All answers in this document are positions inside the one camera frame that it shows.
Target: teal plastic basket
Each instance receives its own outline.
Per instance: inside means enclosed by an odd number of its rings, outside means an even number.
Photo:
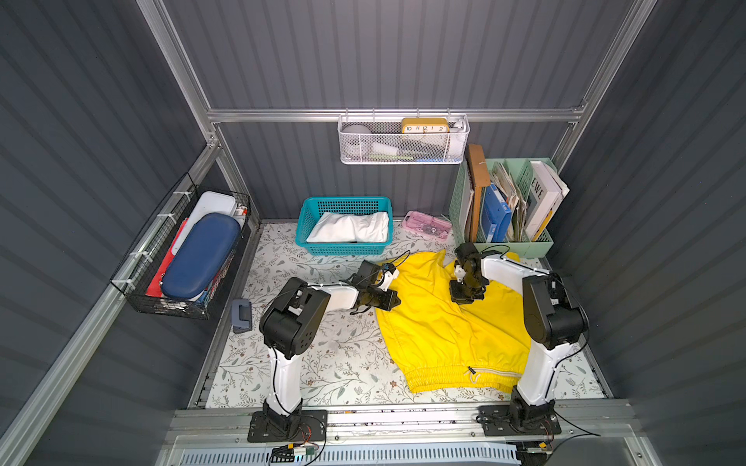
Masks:
[[[384,243],[309,243],[306,242],[324,212],[370,215],[389,213],[389,240]],[[314,256],[380,256],[394,241],[394,216],[388,198],[308,198],[301,208],[295,243]]]

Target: black wire basket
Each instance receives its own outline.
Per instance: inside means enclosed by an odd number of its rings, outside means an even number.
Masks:
[[[170,249],[181,227],[181,223],[192,212],[200,196],[207,191],[232,195],[236,198],[238,205],[246,206],[249,211],[241,228],[239,238],[233,244],[228,258],[223,263],[213,282],[207,287],[205,299],[190,301],[148,296],[146,294],[148,287],[155,278],[163,258],[166,257],[166,253]],[[111,284],[127,298],[129,304],[138,312],[197,319],[209,319],[210,316],[219,317],[228,300],[228,295],[231,292],[231,284],[236,277],[243,252],[251,235],[251,227],[248,220],[251,214],[251,202],[247,194],[195,185],[194,183],[192,183],[192,186],[186,193],[179,194],[181,194],[181,199],[170,212],[170,215],[166,214],[166,218],[154,234],[153,239],[147,244],[143,252],[136,254],[136,263],[132,271],[125,275],[125,277],[122,277],[120,274],[120,269],[125,264],[126,259],[133,254],[135,242],[130,246],[127,255],[122,258],[119,267],[117,267],[114,275],[112,275]]]

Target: clock face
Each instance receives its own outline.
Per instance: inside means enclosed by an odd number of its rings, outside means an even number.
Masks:
[[[407,125],[405,133],[447,133],[448,127],[444,125]]]

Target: book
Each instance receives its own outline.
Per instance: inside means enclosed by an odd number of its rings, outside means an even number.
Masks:
[[[513,177],[510,176],[502,163],[496,163],[490,173],[492,182],[500,189],[508,207],[513,212],[512,220],[505,234],[505,241],[524,242],[523,226],[526,217],[526,203],[521,196],[521,190],[515,185]]]
[[[471,203],[471,223],[469,233],[466,236],[467,242],[477,242],[477,232],[480,228],[480,211],[482,208],[482,195],[484,189],[492,181],[489,179],[489,170],[487,170],[487,161],[484,158],[484,150],[481,145],[469,144],[466,148],[466,162],[468,163],[471,181],[474,184],[474,202]]]
[[[526,199],[526,235],[539,239],[570,189],[546,163],[531,161],[533,179]]]
[[[486,242],[503,242],[510,226],[513,212],[508,207],[500,190],[494,184],[485,188],[480,219]]]

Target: white wire basket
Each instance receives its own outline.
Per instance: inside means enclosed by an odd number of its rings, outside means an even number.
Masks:
[[[339,153],[348,165],[457,164],[464,158],[469,125],[466,115],[423,115],[445,118],[448,133],[402,134],[401,113],[343,113],[339,116]]]

